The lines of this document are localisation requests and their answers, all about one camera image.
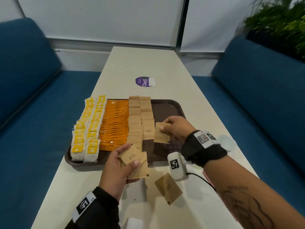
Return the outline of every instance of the black cable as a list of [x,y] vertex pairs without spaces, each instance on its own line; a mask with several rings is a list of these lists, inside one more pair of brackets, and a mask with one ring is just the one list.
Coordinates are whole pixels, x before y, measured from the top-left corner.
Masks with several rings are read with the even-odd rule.
[[[195,174],[195,173],[186,173],[186,175],[190,175],[190,174],[193,174],[193,175],[195,175],[195,176],[197,176],[197,177],[200,177],[199,175],[197,175],[197,174]],[[206,183],[208,183],[212,188],[213,188],[213,190],[215,190],[216,191],[216,189],[214,188],[214,186],[212,186],[209,182],[207,182],[203,177],[200,177],[203,181],[205,181]]]

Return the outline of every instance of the leaves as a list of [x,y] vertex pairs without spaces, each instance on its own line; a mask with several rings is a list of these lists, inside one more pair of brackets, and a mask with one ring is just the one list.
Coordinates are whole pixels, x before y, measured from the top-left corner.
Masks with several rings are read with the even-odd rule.
[[269,32],[305,58],[305,0],[292,7],[289,7],[292,0],[276,1],[278,4],[263,3],[259,12],[245,20],[246,26]]

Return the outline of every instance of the blue sofa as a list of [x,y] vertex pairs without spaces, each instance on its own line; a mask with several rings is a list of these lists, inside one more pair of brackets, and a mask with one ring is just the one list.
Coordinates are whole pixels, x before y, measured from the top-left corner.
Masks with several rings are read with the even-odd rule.
[[236,37],[193,79],[257,175],[305,216],[305,64]]
[[1,228],[31,228],[100,76],[61,66],[33,20],[0,24]]

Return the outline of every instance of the table surface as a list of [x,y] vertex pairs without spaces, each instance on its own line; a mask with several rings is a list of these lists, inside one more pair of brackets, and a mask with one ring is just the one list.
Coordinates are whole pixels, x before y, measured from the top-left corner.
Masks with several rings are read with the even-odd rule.
[[[154,77],[156,86],[136,85],[135,79],[142,76]],[[92,93],[93,97],[98,95],[113,99],[140,95],[175,100],[197,129],[216,137],[230,136],[174,51],[113,47]],[[238,147],[229,155],[256,175]],[[187,165],[187,169],[203,177],[200,167]],[[168,206],[154,184],[167,172],[168,166],[151,167],[149,177],[125,187],[119,205],[121,226],[132,217],[142,219],[145,228],[242,228],[213,189],[196,176],[177,182],[183,194]],[[98,185],[101,173],[78,172],[63,159],[32,229],[64,228],[79,201]]]

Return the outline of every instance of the tattoo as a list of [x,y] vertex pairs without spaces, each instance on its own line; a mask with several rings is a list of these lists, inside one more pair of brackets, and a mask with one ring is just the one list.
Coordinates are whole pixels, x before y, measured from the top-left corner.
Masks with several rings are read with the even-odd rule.
[[247,191],[247,187],[228,186],[227,190],[222,192],[222,197],[244,228],[274,229],[272,219],[263,212],[260,203]]

